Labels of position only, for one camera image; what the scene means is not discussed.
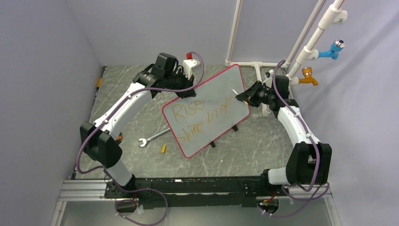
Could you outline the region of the red-framed whiteboard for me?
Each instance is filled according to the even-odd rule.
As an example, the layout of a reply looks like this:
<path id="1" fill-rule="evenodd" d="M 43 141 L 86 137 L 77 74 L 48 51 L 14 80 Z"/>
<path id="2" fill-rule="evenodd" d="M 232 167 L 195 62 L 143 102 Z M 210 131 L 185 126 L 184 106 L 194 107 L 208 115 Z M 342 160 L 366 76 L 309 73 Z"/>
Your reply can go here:
<path id="1" fill-rule="evenodd" d="M 234 64 L 196 87 L 196 97 L 175 98 L 162 114 L 185 158 L 210 145 L 250 114 L 236 94 L 245 91 L 239 65 Z"/>

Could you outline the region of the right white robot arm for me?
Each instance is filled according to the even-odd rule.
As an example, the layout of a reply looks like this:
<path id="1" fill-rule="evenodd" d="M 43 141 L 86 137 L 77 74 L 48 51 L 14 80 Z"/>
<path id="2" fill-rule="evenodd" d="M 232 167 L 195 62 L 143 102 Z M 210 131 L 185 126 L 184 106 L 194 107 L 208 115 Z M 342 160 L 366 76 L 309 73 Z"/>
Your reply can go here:
<path id="1" fill-rule="evenodd" d="M 250 88 L 236 94 L 236 99 L 251 107 L 268 105 L 280 121 L 293 144 L 286 166 L 267 169 L 267 178 L 259 183 L 264 195 L 271 195 L 278 185 L 315 185 L 327 183 L 332 148 L 322 143 L 309 129 L 301 116 L 299 106 L 289 98 L 289 78 L 277 75 L 271 87 L 256 81 Z"/>

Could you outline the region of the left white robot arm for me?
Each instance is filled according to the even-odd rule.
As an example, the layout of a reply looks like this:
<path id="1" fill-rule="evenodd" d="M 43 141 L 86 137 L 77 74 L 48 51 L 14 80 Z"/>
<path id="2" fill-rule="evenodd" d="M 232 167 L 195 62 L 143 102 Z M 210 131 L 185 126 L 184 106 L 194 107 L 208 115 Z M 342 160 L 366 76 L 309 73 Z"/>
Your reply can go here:
<path id="1" fill-rule="evenodd" d="M 76 170 L 80 174 L 92 171 L 80 168 L 81 155 L 85 153 L 99 163 L 97 168 L 103 169 L 113 180 L 122 197 L 134 194 L 136 177 L 123 162 L 122 149 L 116 139 L 127 122 L 158 93 L 172 92 L 180 98 L 196 96 L 194 89 L 203 78 L 196 79 L 193 70 L 200 66 L 204 71 L 204 62 L 196 52 L 188 52 L 186 56 L 187 59 L 180 64 L 175 56 L 159 53 L 156 62 L 136 74 L 127 91 L 105 114 L 94 122 L 82 123 L 81 147 L 76 159 Z"/>

